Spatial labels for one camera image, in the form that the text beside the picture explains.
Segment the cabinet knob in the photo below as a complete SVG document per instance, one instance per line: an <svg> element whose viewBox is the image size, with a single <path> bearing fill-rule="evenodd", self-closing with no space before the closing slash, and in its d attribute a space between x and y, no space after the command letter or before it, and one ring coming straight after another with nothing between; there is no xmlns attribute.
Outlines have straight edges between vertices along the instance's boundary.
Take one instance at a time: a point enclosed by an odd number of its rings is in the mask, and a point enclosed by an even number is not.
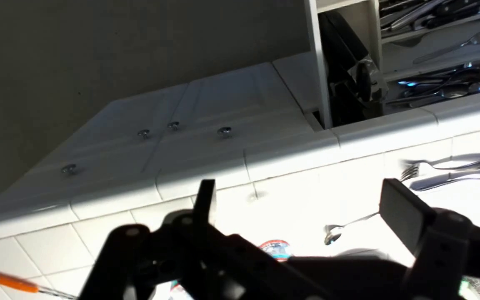
<svg viewBox="0 0 480 300"><path fill-rule="evenodd" d="M168 123L168 128L173 131L177 131L179 129L179 122L175 121Z"/></svg>
<svg viewBox="0 0 480 300"><path fill-rule="evenodd" d="M142 137L143 139L148 139L149 138L149 129L142 129L138 133L139 137Z"/></svg>
<svg viewBox="0 0 480 300"><path fill-rule="evenodd" d="M76 167L77 165L75 165L74 163L71 163L69 165L65 165L62 169L60 169L60 172L67 175L75 175Z"/></svg>
<svg viewBox="0 0 480 300"><path fill-rule="evenodd" d="M231 127L221 127L217 130L217 134L223 136L223 138L230 138L231 137Z"/></svg>

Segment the fork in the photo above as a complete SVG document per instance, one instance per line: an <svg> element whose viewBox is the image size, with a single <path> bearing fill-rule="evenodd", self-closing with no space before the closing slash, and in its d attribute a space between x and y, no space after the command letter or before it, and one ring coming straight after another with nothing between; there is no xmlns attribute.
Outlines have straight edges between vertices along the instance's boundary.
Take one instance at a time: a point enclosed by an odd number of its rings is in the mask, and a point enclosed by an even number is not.
<svg viewBox="0 0 480 300"><path fill-rule="evenodd" d="M430 173L433 169L440 170L440 171L454 171L454 172L461 172L461 171L477 171L480 170L480 160L472 163L468 163L467 165L461 165L459 167L434 167L428 162L418 162L410 165L401 173L401 182L405 180L416 178L427 173Z"/></svg>
<svg viewBox="0 0 480 300"><path fill-rule="evenodd" d="M429 53L428 55L420 56L417 59L414 59L413 63L415 65L417 65L419 63L422 63L422 62L424 63L425 61L431 60L431 59L436 58L440 55L445 55L446 53L450 53L451 51L461 49L462 47L465 47L467 45L480 45L480 32L477 32L469 40L467 40L467 41L465 41L461 44L449 46L449 47L446 47L446 48L443 48L443 49L440 49L440 50L436 50L432 53Z"/></svg>
<svg viewBox="0 0 480 300"><path fill-rule="evenodd" d="M423 186L423 187L419 187L419 188L415 188L415 187L412 188L411 187L411 189L415 190L416 192L424 192L425 190L432 190L433 188L437 188L437 187L448 185L448 184L455 183L455 182L461 182L461 181L464 181L464 180L480 180L480 177L475 177L475 175L467 175L467 177L464 176L464 177L460 177L460 178L456 178L456 179L448 179L445 182L431 184L431 185L427 185L427 186Z"/></svg>

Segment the orange handle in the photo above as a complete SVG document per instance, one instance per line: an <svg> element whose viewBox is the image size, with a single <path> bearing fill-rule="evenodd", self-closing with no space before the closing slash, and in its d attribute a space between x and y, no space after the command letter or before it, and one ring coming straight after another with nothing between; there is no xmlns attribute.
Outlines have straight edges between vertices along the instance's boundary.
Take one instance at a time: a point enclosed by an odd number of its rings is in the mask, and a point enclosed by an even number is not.
<svg viewBox="0 0 480 300"><path fill-rule="evenodd" d="M29 293L37 293L39 291L38 286L33 283L3 274L0 274L0 285Z"/></svg>

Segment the tile countertop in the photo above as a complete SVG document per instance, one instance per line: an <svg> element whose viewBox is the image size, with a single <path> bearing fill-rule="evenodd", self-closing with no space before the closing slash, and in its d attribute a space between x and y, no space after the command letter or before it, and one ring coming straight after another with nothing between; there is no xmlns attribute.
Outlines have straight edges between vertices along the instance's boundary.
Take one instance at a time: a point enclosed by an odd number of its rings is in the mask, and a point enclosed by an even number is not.
<svg viewBox="0 0 480 300"><path fill-rule="evenodd" d="M380 217L350 226L329 247L322 243L324 225L347 224L377 211L383 178L398 178L409 161L475 155L480 155L480 95L264 142L243 153L220 155L217 163L212 157L191 161L189 170L172 165L155 180L146 180L147 187L145 182L136 185L150 188L153 201L139 196L138 190L130 193L135 194L131 201L118 201L124 194L113 199L107 190L96 193L93 201L61 194L42 205L33 202L32 207L0 205L0 271L49 279L90 267L109 230L125 222L156 230L170 211L192 207L203 178L217 179L217 228L224 234L238 233L256 245L284 239L303 256L375 250L410 265L412 255ZM459 211L480 226L480 182L464 185L419 196L431 206ZM36 241L44 246L36 249ZM75 260L62 257L62 244L74 249ZM2 264L2 257L17 262ZM68 291L78 288L72 285Z"/></svg>

